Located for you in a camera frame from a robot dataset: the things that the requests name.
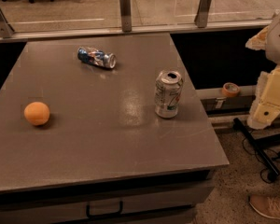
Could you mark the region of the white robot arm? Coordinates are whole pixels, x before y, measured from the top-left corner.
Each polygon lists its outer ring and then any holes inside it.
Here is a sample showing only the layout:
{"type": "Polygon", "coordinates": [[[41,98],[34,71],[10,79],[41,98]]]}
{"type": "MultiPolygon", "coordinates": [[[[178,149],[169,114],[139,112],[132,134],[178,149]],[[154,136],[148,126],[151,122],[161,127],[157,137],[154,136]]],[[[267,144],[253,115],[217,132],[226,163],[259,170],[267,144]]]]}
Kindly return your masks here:
{"type": "Polygon", "coordinates": [[[270,126],[280,114],[280,10],[270,25],[248,39],[245,46],[265,51],[266,58],[276,64],[270,72],[261,72],[255,90],[255,100],[249,111],[247,124],[261,130],[270,126]]]}

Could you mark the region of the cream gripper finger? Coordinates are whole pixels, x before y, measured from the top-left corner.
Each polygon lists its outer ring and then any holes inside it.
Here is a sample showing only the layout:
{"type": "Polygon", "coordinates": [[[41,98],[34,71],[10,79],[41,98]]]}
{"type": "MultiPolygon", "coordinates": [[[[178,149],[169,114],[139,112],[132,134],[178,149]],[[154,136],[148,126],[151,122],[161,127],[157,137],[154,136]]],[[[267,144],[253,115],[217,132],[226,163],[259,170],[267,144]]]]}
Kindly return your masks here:
{"type": "Polygon", "coordinates": [[[256,35],[249,38],[248,41],[245,43],[245,46],[248,49],[252,50],[265,50],[268,30],[268,26],[264,27],[256,35]]]}
{"type": "Polygon", "coordinates": [[[280,65],[270,73],[261,72],[247,119],[250,128],[261,130],[270,126],[280,114],[280,65]]]}

